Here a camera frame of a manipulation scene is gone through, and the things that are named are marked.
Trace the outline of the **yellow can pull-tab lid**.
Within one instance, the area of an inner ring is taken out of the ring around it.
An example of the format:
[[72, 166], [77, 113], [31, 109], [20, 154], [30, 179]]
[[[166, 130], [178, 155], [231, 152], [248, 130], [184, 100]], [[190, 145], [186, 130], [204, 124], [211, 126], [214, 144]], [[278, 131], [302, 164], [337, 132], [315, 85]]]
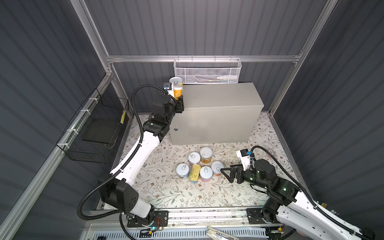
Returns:
[[171, 84], [172, 91], [182, 91], [183, 90], [183, 79], [180, 77], [172, 77], [169, 79]]

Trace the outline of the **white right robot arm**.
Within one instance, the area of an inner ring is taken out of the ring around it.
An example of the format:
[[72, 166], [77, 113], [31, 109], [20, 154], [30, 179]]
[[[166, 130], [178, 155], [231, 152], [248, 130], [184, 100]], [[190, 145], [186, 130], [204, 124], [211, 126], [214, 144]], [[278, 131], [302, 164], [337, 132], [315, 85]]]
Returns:
[[376, 237], [371, 230], [349, 224], [314, 202], [300, 187], [279, 177], [275, 167], [266, 160], [256, 160], [247, 169], [241, 165], [222, 168], [221, 173], [230, 183], [247, 182], [265, 189], [269, 198], [261, 214], [267, 223], [288, 225], [314, 240], [373, 240]]

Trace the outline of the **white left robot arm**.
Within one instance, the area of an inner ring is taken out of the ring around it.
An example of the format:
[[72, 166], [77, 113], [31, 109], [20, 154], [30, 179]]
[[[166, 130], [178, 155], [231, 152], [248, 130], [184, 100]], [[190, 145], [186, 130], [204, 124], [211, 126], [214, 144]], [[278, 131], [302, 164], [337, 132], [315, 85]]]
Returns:
[[133, 188], [135, 179], [152, 151], [162, 142], [176, 114], [185, 110], [184, 96], [160, 95], [154, 110], [141, 125], [140, 137], [129, 154], [110, 172], [116, 175], [100, 187], [101, 200], [119, 211], [142, 219], [153, 218], [153, 206], [139, 197]]

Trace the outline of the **yellow orange can plastic lid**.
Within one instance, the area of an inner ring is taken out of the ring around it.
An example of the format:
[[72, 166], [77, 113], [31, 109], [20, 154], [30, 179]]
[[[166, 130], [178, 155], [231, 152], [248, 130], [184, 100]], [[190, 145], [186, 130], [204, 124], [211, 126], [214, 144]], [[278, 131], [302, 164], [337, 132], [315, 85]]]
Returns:
[[174, 91], [174, 98], [178, 100], [183, 94], [183, 85], [174, 85], [173, 91]]

